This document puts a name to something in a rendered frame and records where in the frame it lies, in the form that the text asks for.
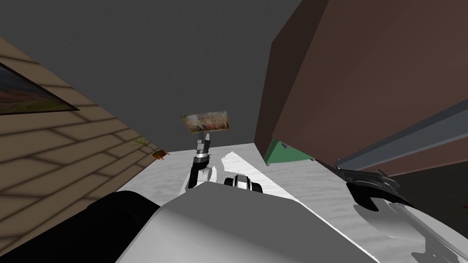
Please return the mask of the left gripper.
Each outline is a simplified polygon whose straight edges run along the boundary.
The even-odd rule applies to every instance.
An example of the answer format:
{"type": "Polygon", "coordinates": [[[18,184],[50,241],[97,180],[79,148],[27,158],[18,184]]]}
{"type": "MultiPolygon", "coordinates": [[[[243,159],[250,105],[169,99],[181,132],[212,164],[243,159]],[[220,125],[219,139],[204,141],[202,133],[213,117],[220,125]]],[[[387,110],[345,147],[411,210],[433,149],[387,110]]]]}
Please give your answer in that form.
{"type": "Polygon", "coordinates": [[[204,140],[203,140],[203,131],[199,131],[198,136],[197,136],[196,157],[208,156],[209,146],[210,146],[210,134],[206,133],[204,140]]]}

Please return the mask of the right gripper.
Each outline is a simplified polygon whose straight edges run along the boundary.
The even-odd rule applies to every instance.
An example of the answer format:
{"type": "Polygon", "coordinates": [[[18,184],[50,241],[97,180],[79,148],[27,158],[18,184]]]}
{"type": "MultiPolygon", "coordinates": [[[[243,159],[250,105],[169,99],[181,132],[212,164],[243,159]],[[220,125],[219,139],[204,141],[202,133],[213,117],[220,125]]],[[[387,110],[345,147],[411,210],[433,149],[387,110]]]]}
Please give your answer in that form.
{"type": "Polygon", "coordinates": [[[335,166],[336,175],[342,178],[347,183],[365,183],[365,184],[373,184],[376,185],[378,188],[387,189],[390,191],[395,192],[397,188],[399,188],[399,184],[386,175],[383,171],[377,170],[378,172],[366,172],[360,170],[349,170],[349,169],[342,169],[338,166],[335,166]]]}

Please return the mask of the brown mottled book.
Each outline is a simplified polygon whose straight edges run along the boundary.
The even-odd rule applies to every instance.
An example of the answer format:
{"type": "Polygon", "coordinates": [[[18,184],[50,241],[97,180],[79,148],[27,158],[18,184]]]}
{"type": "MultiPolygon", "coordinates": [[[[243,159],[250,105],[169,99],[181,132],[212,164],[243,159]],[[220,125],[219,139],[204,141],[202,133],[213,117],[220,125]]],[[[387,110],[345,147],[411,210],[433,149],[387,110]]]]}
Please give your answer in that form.
{"type": "Polygon", "coordinates": [[[181,115],[181,119],[192,134],[198,133],[199,131],[212,132],[230,129],[226,110],[181,115]]]}

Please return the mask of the potted plant in orange pot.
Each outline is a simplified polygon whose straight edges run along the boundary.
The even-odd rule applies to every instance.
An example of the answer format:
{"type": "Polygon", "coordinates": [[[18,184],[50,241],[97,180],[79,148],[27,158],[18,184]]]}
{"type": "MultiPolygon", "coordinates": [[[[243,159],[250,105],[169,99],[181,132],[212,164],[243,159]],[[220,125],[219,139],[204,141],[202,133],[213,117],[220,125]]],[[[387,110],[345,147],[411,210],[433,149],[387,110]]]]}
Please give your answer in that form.
{"type": "Polygon", "coordinates": [[[153,151],[152,156],[155,159],[164,159],[164,156],[170,155],[165,150],[161,150],[161,149],[156,150],[155,147],[150,146],[150,142],[148,142],[148,140],[145,137],[139,136],[138,138],[135,138],[132,141],[137,143],[138,145],[141,145],[143,147],[147,147],[147,148],[151,149],[153,151]]]}

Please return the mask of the green box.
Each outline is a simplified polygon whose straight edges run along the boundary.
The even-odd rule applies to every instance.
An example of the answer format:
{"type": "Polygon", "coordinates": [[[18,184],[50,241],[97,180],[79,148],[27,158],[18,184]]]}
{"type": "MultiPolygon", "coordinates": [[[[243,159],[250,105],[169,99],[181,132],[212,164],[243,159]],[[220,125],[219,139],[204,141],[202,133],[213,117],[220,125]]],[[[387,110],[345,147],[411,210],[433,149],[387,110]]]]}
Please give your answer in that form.
{"type": "Polygon", "coordinates": [[[309,156],[275,138],[272,138],[272,141],[268,147],[268,150],[263,157],[264,162],[267,166],[272,163],[288,163],[295,161],[303,161],[306,159],[311,159],[315,161],[315,158],[309,156]]]}

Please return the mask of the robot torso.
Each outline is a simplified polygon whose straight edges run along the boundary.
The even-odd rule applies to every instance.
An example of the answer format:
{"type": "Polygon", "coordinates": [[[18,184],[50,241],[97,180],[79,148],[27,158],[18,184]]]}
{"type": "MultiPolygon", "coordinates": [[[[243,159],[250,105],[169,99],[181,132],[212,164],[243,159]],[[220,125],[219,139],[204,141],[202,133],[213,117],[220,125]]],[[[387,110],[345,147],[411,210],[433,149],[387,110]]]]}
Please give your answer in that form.
{"type": "Polygon", "coordinates": [[[116,263],[380,263],[284,197],[204,182],[162,205],[116,263]]]}

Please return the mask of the brown cupboard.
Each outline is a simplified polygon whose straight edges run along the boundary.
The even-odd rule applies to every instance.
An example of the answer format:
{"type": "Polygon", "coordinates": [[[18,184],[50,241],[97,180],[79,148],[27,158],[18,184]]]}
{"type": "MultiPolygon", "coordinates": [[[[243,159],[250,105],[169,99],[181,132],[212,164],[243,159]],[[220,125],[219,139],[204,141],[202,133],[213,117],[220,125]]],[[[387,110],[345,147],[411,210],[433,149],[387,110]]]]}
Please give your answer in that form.
{"type": "Polygon", "coordinates": [[[468,103],[468,0],[302,0],[271,44],[254,143],[390,175],[468,161],[468,138],[377,160],[391,136],[468,103]]]}

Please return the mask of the framed landscape picture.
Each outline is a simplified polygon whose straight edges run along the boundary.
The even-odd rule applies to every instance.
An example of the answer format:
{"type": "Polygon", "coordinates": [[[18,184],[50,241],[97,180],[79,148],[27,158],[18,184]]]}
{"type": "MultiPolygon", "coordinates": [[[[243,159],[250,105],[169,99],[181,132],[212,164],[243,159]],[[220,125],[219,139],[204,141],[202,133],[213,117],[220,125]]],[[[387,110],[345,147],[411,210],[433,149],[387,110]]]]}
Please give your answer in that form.
{"type": "Polygon", "coordinates": [[[0,62],[0,116],[77,110],[0,62]]]}

